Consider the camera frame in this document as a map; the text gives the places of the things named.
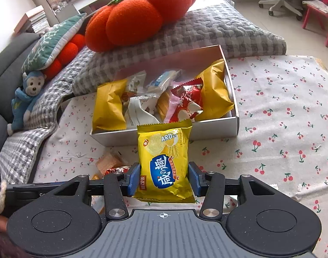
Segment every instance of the snowflake pattern pillow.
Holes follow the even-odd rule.
[[[22,65],[22,72],[43,70],[50,66],[63,47],[80,29],[86,13],[75,15],[45,33]]]

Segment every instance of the round black pad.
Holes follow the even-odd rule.
[[[35,215],[31,221],[32,226],[44,233],[54,233],[70,225],[72,217],[62,210],[45,210]]]
[[[235,242],[253,253],[293,257],[313,250],[321,223],[312,210],[277,192],[247,194],[245,203],[228,215],[226,229]]]
[[[75,196],[47,195],[12,214],[13,243],[40,257],[62,257],[84,248],[102,227],[98,213]]]
[[[269,209],[260,212],[256,221],[263,229],[271,232],[286,232],[292,229],[297,220],[294,215],[280,209]]]

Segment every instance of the orange plush ball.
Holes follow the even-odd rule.
[[[75,34],[70,43],[74,43],[78,47],[78,51],[81,51],[85,46],[85,37],[81,34]]]
[[[59,60],[61,65],[66,66],[70,63],[78,54],[78,46],[74,43],[68,42],[58,54],[56,59]]]
[[[195,0],[113,0],[90,19],[85,42],[96,52],[138,44],[184,16]]]
[[[57,58],[54,59],[53,63],[43,70],[43,74],[47,76],[46,81],[51,80],[62,70],[62,65]]]

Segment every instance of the cherry print sheet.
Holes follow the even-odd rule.
[[[311,208],[320,217],[317,257],[328,257],[328,73],[307,56],[247,57],[228,61],[240,113],[236,138],[191,141],[189,159],[228,178],[252,174]],[[73,98],[47,140],[35,182],[69,180],[97,172],[104,148],[89,136],[95,94]],[[136,146],[115,147],[131,165]],[[103,199],[94,199],[95,208]],[[195,208],[194,204],[143,203],[129,208]],[[225,197],[224,212],[235,207]]]

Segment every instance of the gray sofa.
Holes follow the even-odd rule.
[[[11,100],[22,86],[22,64],[39,38],[38,34],[20,34],[0,53],[0,150],[8,137],[6,126],[13,120]]]

